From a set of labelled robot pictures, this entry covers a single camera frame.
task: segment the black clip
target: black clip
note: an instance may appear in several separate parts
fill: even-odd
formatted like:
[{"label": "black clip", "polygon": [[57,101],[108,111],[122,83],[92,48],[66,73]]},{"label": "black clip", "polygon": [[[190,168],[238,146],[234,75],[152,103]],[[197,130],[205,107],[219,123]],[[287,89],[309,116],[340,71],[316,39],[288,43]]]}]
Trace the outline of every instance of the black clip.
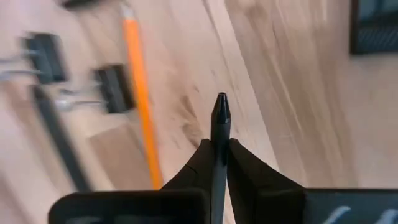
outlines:
[{"label": "black clip", "polygon": [[70,111],[78,105],[104,105],[108,113],[124,113],[132,109],[135,104],[128,87],[122,65],[107,65],[94,70],[95,83],[81,90],[60,89],[62,95],[81,95],[86,92],[95,91],[99,88],[103,101],[76,101],[58,99],[61,110]]}]

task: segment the wooden table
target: wooden table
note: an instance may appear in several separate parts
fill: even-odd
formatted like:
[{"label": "wooden table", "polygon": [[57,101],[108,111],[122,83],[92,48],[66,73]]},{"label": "wooden table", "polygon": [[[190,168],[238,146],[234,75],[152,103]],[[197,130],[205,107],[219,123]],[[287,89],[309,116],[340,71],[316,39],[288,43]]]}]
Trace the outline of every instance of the wooden table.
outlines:
[{"label": "wooden table", "polygon": [[[348,55],[348,1],[128,2],[141,26],[165,181],[209,137],[211,109],[224,91],[232,137],[298,183],[398,186],[397,57]],[[46,86],[54,97],[61,86],[83,86],[93,68],[126,63],[117,1],[76,12],[53,0],[1,1],[0,30],[4,56],[20,52],[18,38],[29,31],[61,37],[70,82]],[[0,83],[0,218],[7,223],[45,223],[51,204],[74,191],[31,102],[31,83]],[[81,107],[60,117],[96,190],[150,188],[134,110]],[[234,223],[229,201],[224,220]]]}]

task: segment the pencil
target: pencil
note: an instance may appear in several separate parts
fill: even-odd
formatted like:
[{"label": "pencil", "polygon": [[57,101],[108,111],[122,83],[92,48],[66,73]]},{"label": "pencil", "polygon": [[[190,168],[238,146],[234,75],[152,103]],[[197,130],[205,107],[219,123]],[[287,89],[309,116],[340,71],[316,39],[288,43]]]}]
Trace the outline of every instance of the pencil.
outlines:
[{"label": "pencil", "polygon": [[154,189],[160,189],[163,185],[163,178],[159,167],[154,125],[151,120],[148,90],[146,85],[146,73],[144,59],[141,50],[138,22],[134,17],[132,9],[124,2],[121,3],[123,12],[124,37],[127,42],[127,54],[131,66],[131,86],[139,111],[141,129],[144,135],[144,147],[150,177]]}]

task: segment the wood grain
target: wood grain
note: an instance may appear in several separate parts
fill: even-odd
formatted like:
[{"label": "wood grain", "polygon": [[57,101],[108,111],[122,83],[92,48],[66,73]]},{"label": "wood grain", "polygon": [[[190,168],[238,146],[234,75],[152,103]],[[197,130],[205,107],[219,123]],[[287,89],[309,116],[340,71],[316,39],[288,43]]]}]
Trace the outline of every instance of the wood grain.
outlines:
[{"label": "wood grain", "polygon": [[142,145],[128,125],[110,129],[90,138],[99,160],[118,190],[151,189],[149,170]]},{"label": "wood grain", "polygon": [[[216,94],[225,91],[231,135],[309,187],[398,187],[396,55],[348,55],[349,1],[128,0],[140,23],[150,103],[164,180],[210,135]],[[53,0],[0,1],[0,55],[19,37],[61,37],[70,82],[125,63],[117,1],[66,11]],[[2,69],[28,68],[25,62]],[[74,191],[30,102],[31,77],[0,83],[0,218],[45,223],[54,201]],[[71,100],[98,100],[94,92]],[[145,189],[136,111],[101,107],[60,113],[96,190]],[[234,223],[226,201],[225,223]]]}]

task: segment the yellow pencil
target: yellow pencil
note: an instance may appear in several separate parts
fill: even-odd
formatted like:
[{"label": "yellow pencil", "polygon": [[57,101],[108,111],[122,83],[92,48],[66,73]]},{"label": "yellow pencil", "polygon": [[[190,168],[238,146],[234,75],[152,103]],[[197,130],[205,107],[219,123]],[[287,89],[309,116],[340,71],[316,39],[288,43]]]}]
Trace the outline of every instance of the yellow pencil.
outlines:
[{"label": "yellow pencil", "polygon": [[160,189],[163,186],[163,178],[159,167],[154,126],[150,114],[144,59],[139,38],[139,26],[134,18],[132,9],[124,2],[121,3],[121,7],[124,16],[123,27],[127,42],[128,59],[131,66],[131,86],[134,90],[141,120],[147,163],[152,185],[154,189]]}]

